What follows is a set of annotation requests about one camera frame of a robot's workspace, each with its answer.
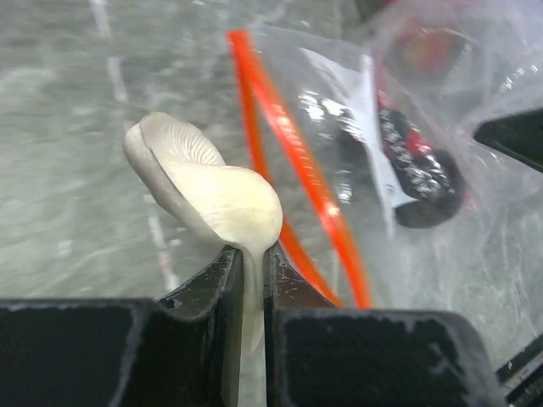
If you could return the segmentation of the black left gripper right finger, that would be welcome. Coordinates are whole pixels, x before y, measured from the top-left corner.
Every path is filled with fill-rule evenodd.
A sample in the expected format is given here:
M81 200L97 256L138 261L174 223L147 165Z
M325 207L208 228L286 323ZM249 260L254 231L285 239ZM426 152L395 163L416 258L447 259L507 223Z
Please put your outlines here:
M268 405L504 405L482 339L461 315L337 308L279 246L264 270Z

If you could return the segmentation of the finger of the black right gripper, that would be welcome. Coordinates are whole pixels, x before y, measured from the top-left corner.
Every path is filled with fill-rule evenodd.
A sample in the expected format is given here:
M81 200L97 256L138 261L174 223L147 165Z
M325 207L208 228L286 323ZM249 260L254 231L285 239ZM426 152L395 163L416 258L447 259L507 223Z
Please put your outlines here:
M473 139L542 172L542 128L542 108L538 108L487 120Z

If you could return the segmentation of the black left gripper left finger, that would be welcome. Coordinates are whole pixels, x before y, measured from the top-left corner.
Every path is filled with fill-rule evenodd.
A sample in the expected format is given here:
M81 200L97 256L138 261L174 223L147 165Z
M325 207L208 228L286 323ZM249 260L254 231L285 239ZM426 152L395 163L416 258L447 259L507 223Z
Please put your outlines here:
M243 261L226 247L159 300L4 299L4 406L235 406Z

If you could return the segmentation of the dark fake eggplant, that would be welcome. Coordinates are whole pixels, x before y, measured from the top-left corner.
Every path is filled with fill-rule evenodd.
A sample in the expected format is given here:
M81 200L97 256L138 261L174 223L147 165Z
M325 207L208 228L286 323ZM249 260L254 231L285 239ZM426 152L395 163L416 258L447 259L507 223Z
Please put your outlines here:
M394 208L399 225L428 229L455 217L467 199L467 183L454 157L428 145L399 110L381 106L378 113L384 155L411 199Z

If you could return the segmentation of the orange zip bag with vegetables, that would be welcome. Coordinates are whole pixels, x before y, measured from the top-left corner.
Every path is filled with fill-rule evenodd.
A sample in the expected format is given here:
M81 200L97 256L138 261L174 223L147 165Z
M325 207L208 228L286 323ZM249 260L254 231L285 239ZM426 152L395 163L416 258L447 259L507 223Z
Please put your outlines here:
M344 38L227 38L291 225L335 304L465 317L493 365L542 330L542 4L393 1Z

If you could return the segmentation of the white fake mushroom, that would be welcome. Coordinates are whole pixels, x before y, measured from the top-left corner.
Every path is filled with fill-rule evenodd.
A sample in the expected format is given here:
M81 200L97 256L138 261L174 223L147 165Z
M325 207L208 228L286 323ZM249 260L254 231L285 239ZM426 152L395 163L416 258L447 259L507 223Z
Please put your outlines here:
M123 153L155 202L198 237L243 255L241 350L252 354L264 332L264 254L278 240L283 209L257 172L229 165L196 126L152 112L124 135Z

